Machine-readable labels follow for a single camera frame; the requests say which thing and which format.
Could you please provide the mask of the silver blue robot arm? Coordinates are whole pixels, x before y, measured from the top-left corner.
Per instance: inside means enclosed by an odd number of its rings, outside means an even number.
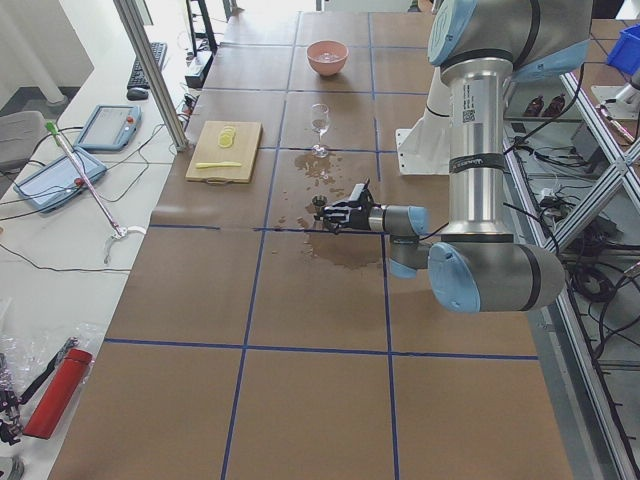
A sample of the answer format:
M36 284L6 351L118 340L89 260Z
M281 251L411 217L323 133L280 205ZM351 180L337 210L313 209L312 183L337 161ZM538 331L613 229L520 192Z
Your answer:
M503 219L503 116L509 82L578 68L588 51L589 1L445 1L431 29L428 58L450 99L449 221L422 244L423 207L377 203L366 184L316 217L389 235L391 272L426 270L438 302L463 313L528 311L555 301L564 285L557 256L518 244Z

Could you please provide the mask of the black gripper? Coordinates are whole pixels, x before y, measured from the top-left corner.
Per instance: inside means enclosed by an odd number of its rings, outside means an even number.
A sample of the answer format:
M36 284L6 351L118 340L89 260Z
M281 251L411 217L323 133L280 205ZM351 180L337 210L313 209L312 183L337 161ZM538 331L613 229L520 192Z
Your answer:
M325 230L338 234L343 229L383 232L386 206L377 203L369 190L370 180L357 183L347 200L323 207L323 212L347 212L325 214L322 218Z

